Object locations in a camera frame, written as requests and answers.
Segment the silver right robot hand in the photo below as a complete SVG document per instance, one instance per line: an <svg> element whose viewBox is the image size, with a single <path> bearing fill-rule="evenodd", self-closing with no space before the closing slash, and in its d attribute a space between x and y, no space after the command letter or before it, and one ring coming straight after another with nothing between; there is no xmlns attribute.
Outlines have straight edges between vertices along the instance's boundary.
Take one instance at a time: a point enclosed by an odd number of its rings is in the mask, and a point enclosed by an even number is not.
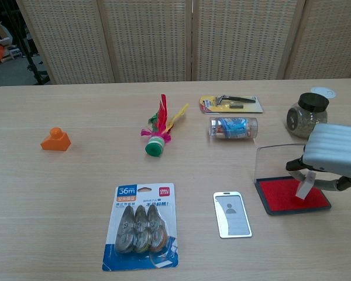
<svg viewBox="0 0 351 281"><path fill-rule="evenodd" d="M299 181L300 171L328 172L340 175L336 180L315 180L319 190L344 191L351 187L351 126L317 124L304 146L301 157L286 163L286 171Z"/></svg>

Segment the red ink pad clear lid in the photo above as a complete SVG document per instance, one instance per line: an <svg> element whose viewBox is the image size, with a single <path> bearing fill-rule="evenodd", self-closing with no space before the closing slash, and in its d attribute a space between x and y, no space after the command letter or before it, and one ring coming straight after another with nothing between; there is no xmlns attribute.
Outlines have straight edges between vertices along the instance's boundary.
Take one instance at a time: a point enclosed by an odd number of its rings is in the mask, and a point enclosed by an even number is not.
<svg viewBox="0 0 351 281"><path fill-rule="evenodd" d="M300 181L292 177L285 166L302 155L303 147L302 143L291 143L257 149L254 185L269 215L309 213L331 208L324 193L315 187L304 200L295 196Z"/></svg>

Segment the silver badge card holder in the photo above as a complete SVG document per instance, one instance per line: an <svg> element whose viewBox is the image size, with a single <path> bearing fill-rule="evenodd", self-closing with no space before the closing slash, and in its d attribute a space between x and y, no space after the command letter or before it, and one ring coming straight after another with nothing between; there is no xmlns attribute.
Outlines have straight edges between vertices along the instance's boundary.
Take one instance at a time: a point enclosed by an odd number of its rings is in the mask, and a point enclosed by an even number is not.
<svg viewBox="0 0 351 281"><path fill-rule="evenodd" d="M213 199L220 238L251 238L242 195L237 191L223 191L214 193Z"/></svg>

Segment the orange toy block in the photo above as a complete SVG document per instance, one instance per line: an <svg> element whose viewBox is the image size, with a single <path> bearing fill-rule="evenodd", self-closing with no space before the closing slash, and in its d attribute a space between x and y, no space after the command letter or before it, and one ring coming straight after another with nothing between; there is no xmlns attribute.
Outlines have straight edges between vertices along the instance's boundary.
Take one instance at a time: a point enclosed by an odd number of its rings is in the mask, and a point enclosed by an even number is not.
<svg viewBox="0 0 351 281"><path fill-rule="evenodd" d="M71 141L67 132L55 127L50 130L49 136L40 145L43 150L66 151L71 145Z"/></svg>

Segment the glass jar with black lid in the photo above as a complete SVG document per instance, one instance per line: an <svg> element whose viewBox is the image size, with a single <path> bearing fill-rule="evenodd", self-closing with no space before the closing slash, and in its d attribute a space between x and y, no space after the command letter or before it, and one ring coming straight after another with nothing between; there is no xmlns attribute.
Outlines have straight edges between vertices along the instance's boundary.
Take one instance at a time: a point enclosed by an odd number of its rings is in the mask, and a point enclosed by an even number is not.
<svg viewBox="0 0 351 281"><path fill-rule="evenodd" d="M287 112L288 130L299 138L308 139L317 124L327 123L328 105L329 100L320 94L312 92L301 94L298 102Z"/></svg>

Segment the clear plastic tube with items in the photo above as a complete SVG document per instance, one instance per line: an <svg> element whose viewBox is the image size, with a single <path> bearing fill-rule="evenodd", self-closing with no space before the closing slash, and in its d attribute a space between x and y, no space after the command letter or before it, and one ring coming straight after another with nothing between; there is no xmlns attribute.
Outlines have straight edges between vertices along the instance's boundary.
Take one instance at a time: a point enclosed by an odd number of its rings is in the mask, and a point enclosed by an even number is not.
<svg viewBox="0 0 351 281"><path fill-rule="evenodd" d="M213 117L209 119L209 135L217 139L254 139L258 121L248 117Z"/></svg>

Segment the razor blister pack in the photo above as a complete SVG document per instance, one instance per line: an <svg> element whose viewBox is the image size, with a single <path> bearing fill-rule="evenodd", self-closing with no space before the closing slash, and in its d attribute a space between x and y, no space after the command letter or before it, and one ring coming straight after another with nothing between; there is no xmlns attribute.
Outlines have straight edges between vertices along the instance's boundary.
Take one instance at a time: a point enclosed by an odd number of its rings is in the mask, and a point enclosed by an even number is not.
<svg viewBox="0 0 351 281"><path fill-rule="evenodd" d="M202 96L199 107L205 114L212 113L263 113L256 96Z"/></svg>

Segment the woven folding screen panel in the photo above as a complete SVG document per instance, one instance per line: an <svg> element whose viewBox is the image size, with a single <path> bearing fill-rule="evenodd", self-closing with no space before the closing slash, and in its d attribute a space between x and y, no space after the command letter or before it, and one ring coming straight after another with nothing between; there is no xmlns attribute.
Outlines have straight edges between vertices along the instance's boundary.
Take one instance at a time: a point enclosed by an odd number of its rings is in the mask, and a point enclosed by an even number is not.
<svg viewBox="0 0 351 281"><path fill-rule="evenodd" d="M53 84L115 81L97 0L16 0Z"/></svg>
<svg viewBox="0 0 351 281"><path fill-rule="evenodd" d="M192 79L283 79L305 2L193 0Z"/></svg>
<svg viewBox="0 0 351 281"><path fill-rule="evenodd" d="M117 83L190 81L193 0L97 0Z"/></svg>
<svg viewBox="0 0 351 281"><path fill-rule="evenodd" d="M286 79L351 77L351 0L305 0Z"/></svg>

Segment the colourful feather shuttlecock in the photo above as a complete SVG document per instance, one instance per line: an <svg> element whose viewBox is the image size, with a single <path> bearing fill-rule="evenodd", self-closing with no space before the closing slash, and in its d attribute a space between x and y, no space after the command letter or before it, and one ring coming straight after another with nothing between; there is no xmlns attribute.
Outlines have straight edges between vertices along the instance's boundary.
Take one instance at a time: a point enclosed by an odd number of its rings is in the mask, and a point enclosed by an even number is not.
<svg viewBox="0 0 351 281"><path fill-rule="evenodd" d="M148 137L145 151L149 156L161 156L165 144L171 141L171 130L188 107L189 104L185 104L174 116L168 118L167 98L165 94L161 95L157 112L148 120L149 127L140 131L141 136Z"/></svg>

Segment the correction tape blister pack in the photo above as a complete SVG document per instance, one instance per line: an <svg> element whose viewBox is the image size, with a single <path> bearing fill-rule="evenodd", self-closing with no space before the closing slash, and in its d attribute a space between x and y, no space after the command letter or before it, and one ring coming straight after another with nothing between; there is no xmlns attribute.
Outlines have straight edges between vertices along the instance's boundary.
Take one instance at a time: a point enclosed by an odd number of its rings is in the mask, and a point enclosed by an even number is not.
<svg viewBox="0 0 351 281"><path fill-rule="evenodd" d="M105 272L178 265L174 184L118 186L108 225Z"/></svg>

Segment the black tripod stand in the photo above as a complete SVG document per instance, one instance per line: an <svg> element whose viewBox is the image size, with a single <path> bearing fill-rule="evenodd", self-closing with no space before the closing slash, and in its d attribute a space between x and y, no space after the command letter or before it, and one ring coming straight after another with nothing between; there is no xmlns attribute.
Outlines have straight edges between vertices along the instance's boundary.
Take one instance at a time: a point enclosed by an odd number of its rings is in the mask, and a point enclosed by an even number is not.
<svg viewBox="0 0 351 281"><path fill-rule="evenodd" d="M25 44L25 41L21 37L21 32L20 32L19 26L15 21L14 15L16 12L14 9L12 9L10 7L9 3L10 3L10 0L3 0L3 6L4 6L5 12L7 14L7 17L9 19L9 22L13 28L14 37L18 41L20 48L21 48L21 51L23 51L23 54L25 55L25 57L27 59L27 62L28 62L27 69L30 70L34 74L34 77L37 81L37 83L35 85L45 85L47 82L50 81L50 77L48 76L47 71L39 71L37 69L36 65L34 64L34 61L32 60L32 55L28 51L28 48Z"/></svg>

